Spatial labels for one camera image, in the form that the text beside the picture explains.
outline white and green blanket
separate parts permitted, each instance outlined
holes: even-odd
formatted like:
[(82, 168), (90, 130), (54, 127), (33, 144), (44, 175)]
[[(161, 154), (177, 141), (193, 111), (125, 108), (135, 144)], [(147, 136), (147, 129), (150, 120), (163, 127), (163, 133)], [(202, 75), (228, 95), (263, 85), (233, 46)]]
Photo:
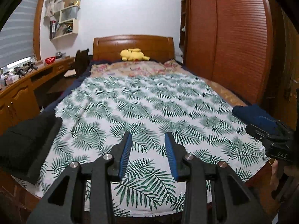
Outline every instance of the white and green blanket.
[[(185, 183), (171, 176), (164, 135), (203, 161), (224, 160), (243, 181), (268, 160), (261, 143), (245, 132), (245, 124), (201, 78), (183, 74), (152, 77), (86, 78), (56, 107), (60, 132), (28, 191), (42, 197), (72, 161), (88, 163), (108, 153), (125, 131), (133, 135), (127, 173), (112, 184), (116, 216), (147, 217), (183, 210)], [(211, 201), (207, 182), (208, 201)], [(90, 183), (85, 209), (89, 210)]]

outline wardrobe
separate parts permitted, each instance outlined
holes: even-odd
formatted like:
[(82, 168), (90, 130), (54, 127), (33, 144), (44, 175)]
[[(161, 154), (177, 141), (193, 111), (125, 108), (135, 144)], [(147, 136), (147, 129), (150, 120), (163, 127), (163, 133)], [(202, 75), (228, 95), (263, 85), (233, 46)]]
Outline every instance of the wardrobe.
[[(185, 0), (185, 3), (186, 28), (181, 39), (185, 66), (250, 103), (261, 103), (275, 43), (269, 1)], [(283, 64), (283, 60), (281, 55), (279, 63)]]

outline metal screw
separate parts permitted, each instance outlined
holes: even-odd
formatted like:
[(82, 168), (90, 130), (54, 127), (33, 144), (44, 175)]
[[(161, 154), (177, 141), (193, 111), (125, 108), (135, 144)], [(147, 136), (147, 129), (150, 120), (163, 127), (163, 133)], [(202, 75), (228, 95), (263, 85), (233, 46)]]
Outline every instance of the metal screw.
[(105, 160), (110, 160), (112, 158), (112, 155), (111, 154), (105, 154), (104, 155), (104, 159)]
[(226, 163), (225, 161), (220, 161), (220, 162), (218, 162), (218, 165), (219, 165), (220, 167), (227, 167), (227, 163)]
[(76, 167), (79, 166), (79, 163), (78, 163), (77, 161), (73, 161), (73, 162), (70, 163), (70, 166), (71, 166), (72, 168), (76, 168)]
[(185, 155), (185, 159), (187, 159), (187, 160), (192, 160), (193, 158), (194, 158), (194, 156), (192, 154)]

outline red basket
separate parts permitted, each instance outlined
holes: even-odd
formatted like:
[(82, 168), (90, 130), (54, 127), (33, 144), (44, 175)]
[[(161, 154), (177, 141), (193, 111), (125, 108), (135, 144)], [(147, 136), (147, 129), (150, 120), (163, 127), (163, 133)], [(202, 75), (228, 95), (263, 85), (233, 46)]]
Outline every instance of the red basket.
[(55, 61), (55, 59), (56, 59), (56, 57), (53, 56), (53, 57), (49, 57), (49, 58), (45, 59), (44, 61), (45, 61), (48, 65), (50, 65), (50, 64), (52, 64), (52, 63)]

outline window blind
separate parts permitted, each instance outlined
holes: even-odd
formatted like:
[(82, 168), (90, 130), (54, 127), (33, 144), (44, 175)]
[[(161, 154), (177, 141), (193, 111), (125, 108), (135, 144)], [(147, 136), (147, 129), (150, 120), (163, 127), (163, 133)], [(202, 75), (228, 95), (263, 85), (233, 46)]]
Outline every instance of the window blind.
[(0, 68), (33, 56), (33, 23), (38, 0), (23, 0), (0, 32)]

